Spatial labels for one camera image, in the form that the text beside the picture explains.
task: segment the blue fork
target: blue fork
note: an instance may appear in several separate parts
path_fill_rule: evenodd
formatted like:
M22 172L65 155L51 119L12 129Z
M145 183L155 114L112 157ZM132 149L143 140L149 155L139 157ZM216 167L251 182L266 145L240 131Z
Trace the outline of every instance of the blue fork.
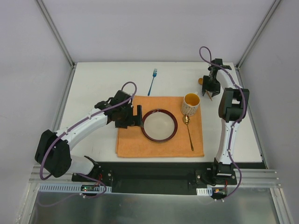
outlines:
M150 88L149 88L148 96L150 95L151 87L152 87L152 85L153 85L153 81L154 81L154 78L155 78L156 76L157 76L157 69L154 69L153 80L151 81L151 85L150 85Z

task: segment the white wall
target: white wall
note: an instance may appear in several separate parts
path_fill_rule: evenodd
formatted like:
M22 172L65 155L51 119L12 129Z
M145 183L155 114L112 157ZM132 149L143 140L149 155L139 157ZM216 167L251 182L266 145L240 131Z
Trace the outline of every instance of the white wall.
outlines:
M76 62L237 63L273 0L44 0Z
M0 1L0 52L0 224L10 224L70 66L33 0Z
M267 162L279 170L295 223L299 223L298 10L298 0L283 0L241 67Z

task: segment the black mounting plate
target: black mounting plate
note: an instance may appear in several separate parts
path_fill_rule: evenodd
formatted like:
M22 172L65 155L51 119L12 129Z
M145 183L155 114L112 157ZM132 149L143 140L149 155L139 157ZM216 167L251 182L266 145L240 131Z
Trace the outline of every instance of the black mounting plate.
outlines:
M204 176L205 177L212 176L212 171L210 169L207 169L207 170L201 169L201 170L196 170L195 174L196 174L196 183L199 185L203 185L203 184L205 184L205 181L203 180ZM236 179L235 175L232 175L230 178L214 179L216 185L217 184L225 185L225 180L227 180L228 185L237 185L237 179Z
M206 188L198 182L197 176L206 172L212 162L98 162L102 176L113 193L163 194L163 195L196 195L197 188ZM238 163L240 168L265 169L261 163ZM73 175L74 182L90 182Z

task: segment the dark red plate rim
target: dark red plate rim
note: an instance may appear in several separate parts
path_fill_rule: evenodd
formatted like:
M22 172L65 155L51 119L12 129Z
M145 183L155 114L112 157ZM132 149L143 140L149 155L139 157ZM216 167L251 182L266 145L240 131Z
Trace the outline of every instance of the dark red plate rim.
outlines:
M161 112L161 113L166 113L167 115L169 115L171 117L171 119L173 120L174 122L174 130L173 130L173 133L171 134L171 136L169 136L167 139L162 139L162 140L157 140L157 139L153 139L151 138L150 136L148 136L148 134L146 134L144 128L142 127L141 130L142 130L142 133L145 135L145 137L147 137L149 140L152 140L154 142L165 142L165 141L168 141L170 139L172 139L174 137L174 135L177 133L177 130L178 130L178 122L177 122L177 119L175 118L175 116L170 113L169 111L167 110L164 110L164 109L154 109L154 110L151 110L149 112L147 112L144 117L142 118L142 121L143 121L143 124L146 120L146 118L153 114L153 113L157 113L157 112Z

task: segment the orange placemat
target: orange placemat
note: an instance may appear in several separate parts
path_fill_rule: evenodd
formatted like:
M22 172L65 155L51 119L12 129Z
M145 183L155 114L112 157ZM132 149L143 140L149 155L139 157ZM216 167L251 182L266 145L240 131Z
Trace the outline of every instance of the orange placemat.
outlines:
M142 105L142 115L153 109L165 109L171 112L178 121L176 135L163 143L147 139L140 127L120 128L116 144L119 157L202 157L204 156L200 107L196 114L190 117L190 134L194 147L191 150L187 126L183 123L181 105L183 97L142 97L135 96L133 100L134 113L137 105Z

